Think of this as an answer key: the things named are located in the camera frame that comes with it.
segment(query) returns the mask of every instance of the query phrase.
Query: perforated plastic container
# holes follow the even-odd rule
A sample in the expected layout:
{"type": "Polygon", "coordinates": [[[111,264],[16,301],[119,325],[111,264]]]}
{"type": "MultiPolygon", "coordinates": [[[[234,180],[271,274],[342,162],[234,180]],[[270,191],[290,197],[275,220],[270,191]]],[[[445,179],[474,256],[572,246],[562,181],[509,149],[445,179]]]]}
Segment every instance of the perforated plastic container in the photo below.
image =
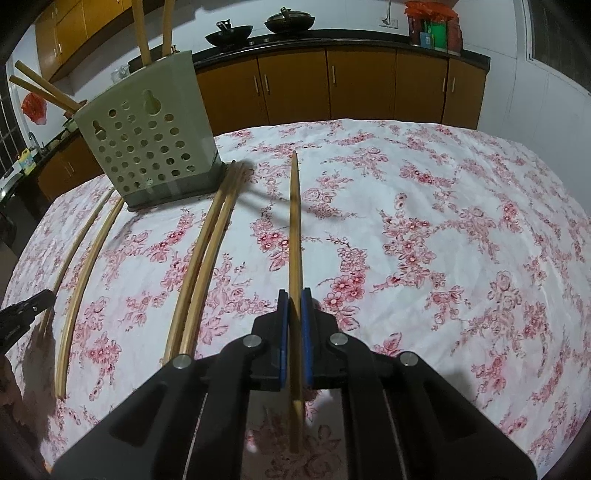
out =
{"type": "Polygon", "coordinates": [[[111,86],[74,114],[131,210],[217,189],[222,177],[191,51],[111,86]]]}

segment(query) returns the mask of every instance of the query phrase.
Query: wooden chopstick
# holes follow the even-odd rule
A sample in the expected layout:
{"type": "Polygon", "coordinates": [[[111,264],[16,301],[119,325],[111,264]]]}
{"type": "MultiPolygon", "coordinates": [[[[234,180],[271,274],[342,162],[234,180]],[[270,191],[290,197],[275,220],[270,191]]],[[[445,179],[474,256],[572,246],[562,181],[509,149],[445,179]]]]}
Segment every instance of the wooden chopstick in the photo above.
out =
{"type": "Polygon", "coordinates": [[[174,0],[164,0],[162,26],[162,56],[166,57],[173,50],[173,10],[174,0]]]}
{"type": "Polygon", "coordinates": [[[187,273],[183,279],[183,285],[181,291],[178,294],[177,304],[174,308],[173,321],[170,324],[170,330],[168,331],[168,339],[166,341],[166,349],[164,351],[163,364],[165,365],[173,357],[178,355],[178,349],[180,346],[181,335],[183,334],[184,322],[187,318],[187,312],[189,310],[189,301],[191,300],[191,293],[197,279],[197,273],[203,261],[205,249],[207,243],[212,236],[213,228],[216,225],[217,218],[219,217],[220,210],[226,199],[226,195],[229,190],[229,186],[234,183],[238,168],[236,162],[233,161],[226,172],[226,176],[222,180],[222,184],[216,192],[213,202],[207,211],[207,216],[203,222],[201,230],[199,230],[199,236],[197,242],[193,248],[191,254],[191,260],[187,267],[187,273]]]}
{"type": "Polygon", "coordinates": [[[78,317],[78,311],[80,310],[80,304],[82,303],[82,296],[84,295],[84,290],[86,289],[86,285],[88,284],[88,279],[90,278],[92,268],[95,266],[96,259],[99,256],[100,249],[105,243],[105,240],[109,235],[109,231],[115,223],[115,220],[119,215],[119,212],[123,208],[123,204],[124,200],[123,198],[120,198],[111,210],[111,212],[109,213],[109,216],[106,218],[105,223],[103,223],[103,226],[100,228],[100,231],[95,238],[95,242],[92,245],[92,248],[90,249],[90,253],[86,258],[84,267],[82,267],[80,277],[78,278],[78,283],[76,284],[74,294],[72,295],[72,299],[70,300],[70,306],[68,308],[68,312],[66,315],[64,329],[61,331],[60,350],[57,357],[55,377],[55,389],[57,398],[64,399],[66,397],[66,379],[68,374],[70,350],[72,348],[72,337],[74,335],[74,326],[76,324],[76,317],[78,317]]]}
{"type": "Polygon", "coordinates": [[[304,428],[304,395],[301,371],[301,291],[304,278],[301,265],[301,199],[300,171],[297,153],[291,154],[290,178],[290,330],[289,330],[289,375],[290,393],[288,428],[290,451],[298,453],[302,445],[304,428]]]}
{"type": "Polygon", "coordinates": [[[134,14],[135,39],[138,42],[139,52],[142,57],[142,64],[147,67],[152,63],[146,25],[144,21],[144,0],[131,0],[131,9],[134,14]]]}
{"type": "Polygon", "coordinates": [[[243,165],[240,165],[237,168],[236,176],[230,184],[228,196],[223,204],[219,219],[213,229],[212,238],[207,246],[205,258],[199,269],[195,288],[193,289],[193,295],[191,296],[191,304],[189,305],[189,312],[185,322],[179,353],[186,353],[187,355],[193,356],[195,351],[195,345],[197,343],[197,338],[199,337],[199,326],[201,325],[203,307],[207,297],[207,290],[209,289],[209,283],[212,279],[213,268],[216,264],[217,253],[222,244],[226,225],[228,224],[234,204],[238,198],[238,193],[242,187],[242,173],[243,165]]]}
{"type": "MultiPolygon", "coordinates": [[[[88,220],[86,221],[86,223],[82,227],[82,230],[80,231],[80,233],[76,237],[76,240],[74,240],[74,243],[73,243],[72,247],[70,248],[70,251],[68,252],[66,259],[64,260],[64,263],[61,265],[60,272],[57,274],[56,282],[53,285],[53,293],[55,295],[57,295],[57,292],[60,289],[61,282],[64,280],[64,277],[66,276],[66,272],[67,272],[68,268],[70,267],[70,263],[72,263],[72,258],[74,258],[74,255],[78,251],[78,248],[80,247],[80,244],[82,243],[82,240],[84,240],[84,237],[88,233],[88,230],[90,230],[90,227],[95,222],[96,218],[99,216],[100,211],[105,206],[105,203],[107,203],[107,201],[111,198],[111,195],[113,195],[114,191],[115,191],[115,187],[111,188],[109,190],[109,192],[107,193],[107,195],[99,202],[99,204],[96,206],[95,210],[92,212],[91,216],[88,218],[88,220]]],[[[43,314],[43,318],[41,319],[41,323],[39,324],[39,338],[45,338],[45,334],[47,331],[47,325],[49,324],[49,319],[51,317],[52,311],[53,311],[53,309],[47,309],[47,310],[45,310],[45,313],[43,314]]]]}
{"type": "Polygon", "coordinates": [[[55,98],[57,98],[61,103],[67,105],[70,110],[77,112],[80,109],[80,104],[67,96],[64,92],[62,92],[59,88],[54,87],[51,83],[45,80],[41,75],[37,72],[34,72],[29,67],[27,67],[23,62],[17,60],[14,64],[15,68],[21,72],[23,72],[27,77],[29,77],[33,82],[38,84],[40,87],[43,87],[47,90],[50,94],[52,94],[55,98]]]}
{"type": "Polygon", "coordinates": [[[10,75],[9,80],[15,85],[18,85],[19,87],[22,87],[25,90],[28,90],[29,92],[36,93],[38,96],[44,98],[49,103],[53,103],[53,105],[64,109],[66,112],[74,113],[74,110],[72,110],[68,105],[66,105],[63,102],[60,102],[56,97],[47,93],[45,90],[40,89],[38,86],[33,85],[32,83],[29,83],[26,80],[23,80],[22,78],[16,77],[14,75],[10,75]]]}

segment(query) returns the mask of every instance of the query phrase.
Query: cabinet door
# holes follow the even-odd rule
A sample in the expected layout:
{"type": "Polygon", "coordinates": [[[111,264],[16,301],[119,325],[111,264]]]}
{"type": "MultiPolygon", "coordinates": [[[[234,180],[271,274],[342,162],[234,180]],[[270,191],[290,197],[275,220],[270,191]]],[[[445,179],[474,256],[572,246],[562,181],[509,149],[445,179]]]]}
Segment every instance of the cabinet door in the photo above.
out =
{"type": "Polygon", "coordinates": [[[86,27],[82,2],[76,4],[61,22],[56,25],[57,46],[60,49],[61,62],[65,63],[72,54],[86,41],[86,27]]]}
{"type": "Polygon", "coordinates": [[[394,118],[405,122],[441,122],[446,78],[447,60],[399,51],[394,118]]]}
{"type": "Polygon", "coordinates": [[[271,125],[330,119],[326,52],[258,57],[271,125]]]}
{"type": "Polygon", "coordinates": [[[477,128],[484,95],[486,72],[455,59],[449,60],[447,96],[443,123],[452,127],[477,128]]]}
{"type": "Polygon", "coordinates": [[[121,0],[82,0],[82,3],[89,38],[123,13],[121,0]]]}
{"type": "Polygon", "coordinates": [[[392,119],[396,52],[329,49],[330,112],[333,119],[392,119]]]}
{"type": "Polygon", "coordinates": [[[269,124],[256,59],[200,72],[197,82],[214,135],[269,124]]]}
{"type": "Polygon", "coordinates": [[[37,56],[41,76],[49,80],[60,67],[60,55],[56,42],[56,19],[54,4],[50,4],[35,22],[37,56]]]}
{"type": "Polygon", "coordinates": [[[59,22],[80,0],[56,0],[56,22],[59,22]]]}
{"type": "Polygon", "coordinates": [[[102,168],[82,136],[73,140],[61,152],[61,159],[66,170],[72,174],[76,186],[103,174],[102,168]]]}
{"type": "Polygon", "coordinates": [[[64,166],[61,152],[53,155],[51,160],[43,167],[37,177],[37,184],[43,195],[53,202],[61,194],[69,192],[76,186],[74,175],[64,166]]]}

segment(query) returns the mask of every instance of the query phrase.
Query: metal screw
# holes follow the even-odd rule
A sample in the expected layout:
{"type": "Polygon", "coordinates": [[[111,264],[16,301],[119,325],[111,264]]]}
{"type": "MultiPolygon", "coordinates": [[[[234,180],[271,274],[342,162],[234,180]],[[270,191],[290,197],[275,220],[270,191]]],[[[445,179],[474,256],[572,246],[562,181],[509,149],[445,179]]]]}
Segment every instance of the metal screw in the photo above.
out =
{"type": "Polygon", "coordinates": [[[242,339],[242,343],[244,343],[244,346],[247,346],[248,348],[254,348],[262,343],[262,338],[258,335],[246,335],[242,339]]]}
{"type": "Polygon", "coordinates": [[[418,357],[412,352],[402,352],[400,361],[407,367],[414,367],[418,363],[418,357]]]}
{"type": "Polygon", "coordinates": [[[348,341],[349,339],[347,338],[347,336],[341,332],[333,333],[330,336],[330,343],[332,343],[334,346],[342,346],[346,344],[348,341]]]}
{"type": "Polygon", "coordinates": [[[189,365],[191,365],[191,357],[184,353],[176,356],[173,360],[173,367],[178,368],[179,370],[187,368],[189,365]]]}

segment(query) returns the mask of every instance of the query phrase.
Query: floral tablecloth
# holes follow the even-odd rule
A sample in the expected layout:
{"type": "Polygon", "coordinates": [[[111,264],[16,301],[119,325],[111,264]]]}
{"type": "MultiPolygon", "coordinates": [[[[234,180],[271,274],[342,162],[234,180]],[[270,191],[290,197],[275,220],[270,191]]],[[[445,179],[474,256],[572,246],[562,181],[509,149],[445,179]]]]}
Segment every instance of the floral tablecloth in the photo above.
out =
{"type": "MultiPolygon", "coordinates": [[[[372,349],[416,351],[542,476],[591,408],[590,223],[523,146],[476,131],[394,121],[260,127],[217,138],[252,167],[223,240],[196,356],[248,333],[288,284],[290,152],[300,159],[304,285],[372,349]]],[[[108,191],[94,179],[54,202],[23,253],[4,306],[51,287],[108,191]]],[[[59,291],[53,338],[114,193],[59,291]]],[[[51,395],[54,343],[9,352],[51,465],[159,367],[211,196],[124,209],[76,322],[67,398],[51,395]]],[[[338,392],[310,393],[301,456],[286,453],[285,401],[253,394],[244,479],[345,478],[338,392]]]]}

